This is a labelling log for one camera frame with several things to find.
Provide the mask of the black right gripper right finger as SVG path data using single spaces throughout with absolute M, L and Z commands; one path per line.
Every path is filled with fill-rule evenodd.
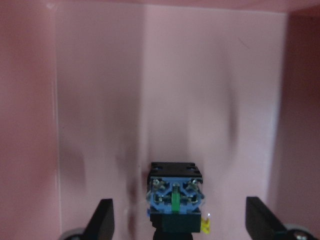
M 257 196 L 247 196 L 245 228 L 252 240 L 283 240 L 286 227 Z

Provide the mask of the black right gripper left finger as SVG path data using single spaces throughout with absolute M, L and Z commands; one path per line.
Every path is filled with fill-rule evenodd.
M 86 240 L 111 240 L 115 231 L 113 200 L 102 199 L 95 209 L 87 227 Z

